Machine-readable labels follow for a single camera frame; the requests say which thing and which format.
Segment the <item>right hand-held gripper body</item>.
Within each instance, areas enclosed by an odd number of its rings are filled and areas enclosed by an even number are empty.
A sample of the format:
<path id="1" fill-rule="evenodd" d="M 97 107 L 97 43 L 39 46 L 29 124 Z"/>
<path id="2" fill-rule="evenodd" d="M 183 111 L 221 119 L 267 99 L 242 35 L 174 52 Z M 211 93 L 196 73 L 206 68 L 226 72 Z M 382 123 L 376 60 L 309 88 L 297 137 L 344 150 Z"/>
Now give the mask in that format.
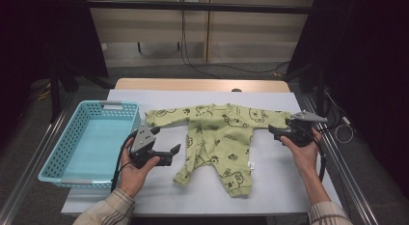
<path id="1" fill-rule="evenodd" d="M 328 119 L 312 112 L 303 110 L 290 116 L 294 127 L 290 128 L 290 140 L 298 147 L 305 147 L 313 142 L 313 126 L 317 123 L 327 123 Z"/>

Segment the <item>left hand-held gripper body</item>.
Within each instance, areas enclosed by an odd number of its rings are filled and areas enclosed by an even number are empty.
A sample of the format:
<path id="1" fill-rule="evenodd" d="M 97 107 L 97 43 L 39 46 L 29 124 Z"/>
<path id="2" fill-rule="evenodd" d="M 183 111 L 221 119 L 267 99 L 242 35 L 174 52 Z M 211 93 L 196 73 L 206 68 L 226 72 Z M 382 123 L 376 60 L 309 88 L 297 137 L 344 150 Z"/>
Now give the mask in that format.
<path id="1" fill-rule="evenodd" d="M 141 125 L 136 131 L 134 141 L 128 149 L 128 155 L 131 163 L 138 169 L 145 166 L 145 164 L 152 158 L 153 145 L 155 143 L 155 135 L 150 132 L 150 128 Z"/>

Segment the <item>light blue plastic basket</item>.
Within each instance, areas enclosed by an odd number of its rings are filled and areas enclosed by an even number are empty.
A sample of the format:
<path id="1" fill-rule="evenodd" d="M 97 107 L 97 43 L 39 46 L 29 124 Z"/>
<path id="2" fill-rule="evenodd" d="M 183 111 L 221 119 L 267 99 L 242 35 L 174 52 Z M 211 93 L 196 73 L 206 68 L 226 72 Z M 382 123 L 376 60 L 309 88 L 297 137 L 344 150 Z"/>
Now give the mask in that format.
<path id="1" fill-rule="evenodd" d="M 110 187 L 123 141 L 140 124 L 136 102 L 81 101 L 38 179 L 60 187 Z"/>

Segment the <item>green printed baby romper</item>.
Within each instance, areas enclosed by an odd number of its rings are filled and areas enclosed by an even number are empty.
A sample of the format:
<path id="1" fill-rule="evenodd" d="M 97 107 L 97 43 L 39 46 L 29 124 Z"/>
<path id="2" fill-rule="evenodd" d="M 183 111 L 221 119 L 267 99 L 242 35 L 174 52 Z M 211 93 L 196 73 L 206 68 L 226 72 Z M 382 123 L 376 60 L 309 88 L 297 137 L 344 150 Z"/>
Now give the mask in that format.
<path id="1" fill-rule="evenodd" d="M 215 168 L 231 197 L 251 193 L 248 165 L 250 144 L 256 129 L 285 128 L 287 111 L 249 108 L 235 104 L 207 104 L 150 110 L 146 122 L 154 127 L 187 124 L 185 164 L 174 182 L 186 185 L 193 172 L 206 165 Z"/>

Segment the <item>person's right hand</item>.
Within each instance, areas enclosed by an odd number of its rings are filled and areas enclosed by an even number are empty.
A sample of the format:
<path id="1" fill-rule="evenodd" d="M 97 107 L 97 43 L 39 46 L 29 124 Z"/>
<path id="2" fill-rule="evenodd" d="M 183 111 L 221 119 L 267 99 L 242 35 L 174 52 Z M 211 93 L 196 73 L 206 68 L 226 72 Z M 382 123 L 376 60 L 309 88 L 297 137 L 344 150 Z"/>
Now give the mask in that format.
<path id="1" fill-rule="evenodd" d="M 317 177 L 316 160 L 318 157 L 317 142 L 321 138 L 321 134 L 312 129 L 314 140 L 305 147 L 296 146 L 289 138 L 280 137 L 280 141 L 289 148 L 293 156 L 295 166 L 303 179 Z"/>

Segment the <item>person's left hand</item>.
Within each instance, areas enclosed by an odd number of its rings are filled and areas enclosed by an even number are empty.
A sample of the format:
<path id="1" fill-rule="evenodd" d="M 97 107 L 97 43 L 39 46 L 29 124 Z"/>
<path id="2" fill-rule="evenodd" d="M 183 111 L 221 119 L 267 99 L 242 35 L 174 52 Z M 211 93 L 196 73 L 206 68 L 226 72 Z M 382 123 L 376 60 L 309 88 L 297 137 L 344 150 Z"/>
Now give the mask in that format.
<path id="1" fill-rule="evenodd" d="M 119 189 L 130 198 L 134 199 L 142 189 L 149 171 L 156 166 L 160 158 L 158 156 L 154 156 L 145 164 L 144 167 L 138 169 L 131 164 L 128 156 L 128 147 L 132 144 L 133 138 L 130 138 L 123 148 L 121 158 L 121 181 Z"/>

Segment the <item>black metal stand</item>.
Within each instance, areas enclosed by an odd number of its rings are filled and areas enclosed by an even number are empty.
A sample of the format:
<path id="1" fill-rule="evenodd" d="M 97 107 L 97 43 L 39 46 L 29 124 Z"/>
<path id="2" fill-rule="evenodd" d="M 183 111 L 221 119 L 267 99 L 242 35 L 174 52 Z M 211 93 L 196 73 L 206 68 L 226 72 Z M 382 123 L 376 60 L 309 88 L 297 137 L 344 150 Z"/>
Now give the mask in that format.
<path id="1" fill-rule="evenodd" d="M 319 116 L 323 116 L 325 92 L 323 67 L 315 64 L 306 64 L 296 70 L 287 70 L 282 80 L 288 83 L 296 78 L 304 81 L 304 83 L 300 85 L 302 93 L 309 93 L 316 88 L 315 109 Z"/>
<path id="2" fill-rule="evenodd" d="M 50 123 L 54 123 L 62 112 L 60 99 L 60 84 L 66 88 L 68 92 L 76 92 L 79 85 L 75 79 L 76 76 L 81 76 L 95 83 L 103 89 L 113 89 L 114 85 L 102 80 L 98 76 L 81 70 L 79 67 L 63 63 L 58 64 L 56 61 L 52 62 L 49 68 L 50 92 L 52 114 Z"/>

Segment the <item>wooden table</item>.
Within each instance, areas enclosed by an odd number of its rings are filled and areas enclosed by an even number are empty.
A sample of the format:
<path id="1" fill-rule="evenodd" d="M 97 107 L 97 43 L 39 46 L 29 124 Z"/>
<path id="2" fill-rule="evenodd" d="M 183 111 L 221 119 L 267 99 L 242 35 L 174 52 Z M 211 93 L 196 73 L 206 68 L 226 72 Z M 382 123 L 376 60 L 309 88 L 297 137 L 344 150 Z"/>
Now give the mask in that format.
<path id="1" fill-rule="evenodd" d="M 121 78 L 115 90 L 158 91 L 217 91 L 230 92 L 237 88 L 245 93 L 289 93 L 284 81 L 230 80 L 230 79 L 172 79 L 172 78 Z"/>

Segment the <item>black curtain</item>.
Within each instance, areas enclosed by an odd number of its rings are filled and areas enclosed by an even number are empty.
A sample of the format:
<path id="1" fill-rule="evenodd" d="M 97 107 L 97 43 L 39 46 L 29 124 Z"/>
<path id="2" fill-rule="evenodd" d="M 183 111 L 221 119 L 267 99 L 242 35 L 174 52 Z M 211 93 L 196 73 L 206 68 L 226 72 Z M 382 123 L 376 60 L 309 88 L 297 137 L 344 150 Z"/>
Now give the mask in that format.
<path id="1" fill-rule="evenodd" d="M 314 0 L 287 70 L 329 86 L 409 199 L 409 0 Z"/>
<path id="2" fill-rule="evenodd" d="M 52 75 L 108 75 L 87 0 L 0 0 L 0 144 L 28 101 L 31 84 Z"/>

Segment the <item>long wooden desk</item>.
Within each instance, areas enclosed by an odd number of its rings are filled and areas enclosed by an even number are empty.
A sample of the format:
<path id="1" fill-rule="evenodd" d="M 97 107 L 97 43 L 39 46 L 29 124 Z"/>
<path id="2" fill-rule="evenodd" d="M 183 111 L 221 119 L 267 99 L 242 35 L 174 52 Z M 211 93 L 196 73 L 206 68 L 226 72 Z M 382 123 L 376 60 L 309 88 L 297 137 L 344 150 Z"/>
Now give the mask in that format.
<path id="1" fill-rule="evenodd" d="M 144 2 L 144 1 L 111 1 L 88 0 L 89 8 L 102 9 L 132 9 L 132 10 L 173 10 L 173 11 L 204 11 L 232 13 L 262 13 L 262 14 L 314 14 L 317 9 L 312 7 L 266 6 L 243 4 L 215 4 L 190 2 Z"/>

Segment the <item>aluminium floor rail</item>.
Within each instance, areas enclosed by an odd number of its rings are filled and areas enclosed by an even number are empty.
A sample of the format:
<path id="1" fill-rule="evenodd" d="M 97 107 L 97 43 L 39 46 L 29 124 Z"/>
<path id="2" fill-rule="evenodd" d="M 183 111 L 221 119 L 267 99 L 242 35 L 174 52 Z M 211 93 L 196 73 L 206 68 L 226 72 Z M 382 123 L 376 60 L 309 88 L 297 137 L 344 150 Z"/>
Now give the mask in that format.
<path id="1" fill-rule="evenodd" d="M 50 152 L 76 93 L 60 94 L 53 117 L 52 100 L 32 101 L 0 155 L 0 225 L 11 225 L 28 189 Z"/>
<path id="2" fill-rule="evenodd" d="M 326 154 L 332 159 L 333 165 L 337 169 L 337 174 L 342 182 L 342 190 L 347 192 L 345 197 L 350 197 L 364 225 L 379 225 L 368 203 L 367 197 L 364 195 L 360 186 L 358 186 L 358 183 L 341 154 L 340 146 L 336 141 L 335 135 L 324 123 L 318 123 L 317 127 L 323 130 L 323 142 L 326 146 Z"/>

